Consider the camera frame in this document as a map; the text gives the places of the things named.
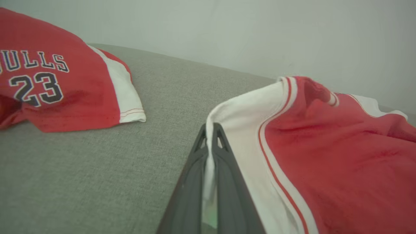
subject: white stripe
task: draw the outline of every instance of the white stripe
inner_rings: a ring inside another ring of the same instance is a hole
[[[286,205],[283,199],[287,198],[282,197],[273,186],[275,181],[258,140],[260,125],[283,108],[287,95],[286,80],[281,79],[221,103],[211,111],[206,124],[207,145],[212,142],[212,124],[218,122],[222,125],[265,231],[269,234],[303,233],[303,228],[298,227],[300,218],[295,218],[296,211]],[[212,181],[215,165],[209,163],[211,157],[206,163],[203,191],[204,200],[208,202],[212,188],[215,188]]]
[[[399,110],[394,110],[388,113],[382,112],[379,109],[379,103],[377,102],[377,100],[373,99],[373,98],[369,98],[369,97],[363,97],[363,96],[358,96],[358,95],[352,95],[352,94],[348,94],[350,96],[353,97],[354,100],[356,100],[362,107],[362,109],[370,116],[372,117],[381,117],[383,115],[387,115],[387,114],[397,114],[397,115],[401,115],[403,116],[406,120],[408,119],[407,115],[404,114],[403,112],[399,111]]]
[[[279,179],[279,181],[283,185],[283,187],[286,189],[286,191],[289,193],[289,195],[292,197],[293,201],[296,203],[297,207],[299,208],[300,212],[302,213],[302,215],[303,215],[303,217],[306,221],[306,226],[308,228],[309,233],[310,234],[317,234],[319,232],[318,232],[318,228],[316,226],[315,219],[312,215],[311,210],[309,209],[308,205],[306,204],[305,200],[303,199],[303,197],[301,196],[299,191],[294,187],[294,185],[290,182],[288,177],[285,175],[285,173],[280,168],[280,165],[276,161],[276,158],[275,158],[274,154],[270,150],[270,148],[267,144],[267,141],[266,141],[266,137],[265,137],[265,128],[266,128],[266,126],[272,120],[276,119],[282,113],[284,113],[288,109],[290,109],[290,107],[293,105],[293,103],[296,100],[296,97],[297,97],[296,79],[293,78],[293,77],[288,77],[288,78],[289,78],[291,88],[292,88],[289,102],[288,102],[287,106],[279,113],[279,115],[274,116],[273,118],[271,118],[272,116],[270,116],[270,118],[261,126],[260,140],[261,140],[261,144],[263,146],[263,149],[266,153],[266,156],[269,159],[269,162],[270,162],[277,178]],[[300,233],[304,233],[305,230],[303,228],[303,224],[302,224],[302,221],[301,221],[300,217],[298,216],[296,210],[294,209],[294,207],[292,206],[292,204],[290,203],[289,199],[286,197],[286,195],[284,194],[284,192],[282,191],[280,186],[276,183],[274,178],[272,180],[272,184],[275,187],[275,189],[278,191],[280,196],[282,197],[286,206],[290,209],[291,213],[294,215],[296,223],[297,223],[297,227],[298,227]]]
[[[106,63],[120,109],[120,123],[146,121],[139,95],[130,80],[130,73],[118,61],[108,58],[99,49],[89,46]]]

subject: gray upholstery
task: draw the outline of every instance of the gray upholstery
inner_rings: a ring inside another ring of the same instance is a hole
[[[273,80],[151,52],[93,45],[125,61],[147,122],[0,131],[0,233],[154,233],[217,104]]]

